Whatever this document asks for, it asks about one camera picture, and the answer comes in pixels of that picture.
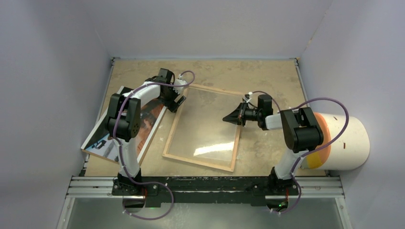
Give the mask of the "glossy photo print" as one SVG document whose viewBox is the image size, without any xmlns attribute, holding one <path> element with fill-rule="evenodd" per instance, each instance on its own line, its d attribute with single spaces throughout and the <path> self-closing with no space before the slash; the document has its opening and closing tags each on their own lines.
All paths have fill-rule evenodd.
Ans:
<svg viewBox="0 0 405 229">
<path fill-rule="evenodd" d="M 136 153 L 138 162 L 147 152 L 151 140 L 167 108 L 158 99 L 153 99 L 141 108 L 140 130 L 131 142 L 131 153 Z M 110 162 L 118 163 L 118 149 L 106 130 L 107 109 L 81 146 L 81 150 Z"/>
</svg>

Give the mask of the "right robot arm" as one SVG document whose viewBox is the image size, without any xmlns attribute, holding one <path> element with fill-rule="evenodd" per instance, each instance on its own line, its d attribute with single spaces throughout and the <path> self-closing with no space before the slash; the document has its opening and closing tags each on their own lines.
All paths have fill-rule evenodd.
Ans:
<svg viewBox="0 0 405 229">
<path fill-rule="evenodd" d="M 230 114 L 222 118 L 224 122 L 245 126 L 247 121 L 257 122 L 260 129 L 283 131 L 287 152 L 280 162 L 274 166 L 268 177 L 268 188 L 274 194 L 280 194 L 293 185 L 292 175 L 299 164 L 299 158 L 304 153 L 316 149 L 323 143 L 322 129 L 309 107 L 296 111 L 280 110 L 274 114 L 273 98 L 268 94 L 258 96 L 257 106 L 249 107 L 249 95 Z"/>
</svg>

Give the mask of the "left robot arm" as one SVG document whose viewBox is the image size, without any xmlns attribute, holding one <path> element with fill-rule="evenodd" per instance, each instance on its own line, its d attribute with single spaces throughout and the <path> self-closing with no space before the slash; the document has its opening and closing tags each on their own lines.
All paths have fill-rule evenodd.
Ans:
<svg viewBox="0 0 405 229">
<path fill-rule="evenodd" d="M 110 97 L 106 115 L 106 130 L 113 139 L 118 150 L 120 170 L 117 179 L 124 183 L 124 189 L 130 195 L 137 195 L 142 190 L 140 165 L 135 153 L 131 153 L 131 145 L 141 129 L 141 109 L 147 103 L 157 99 L 172 113 L 177 112 L 186 100 L 183 91 L 194 82 L 186 81 L 181 73 L 175 74 L 161 68 L 157 75 L 126 94 L 113 94 Z"/>
</svg>

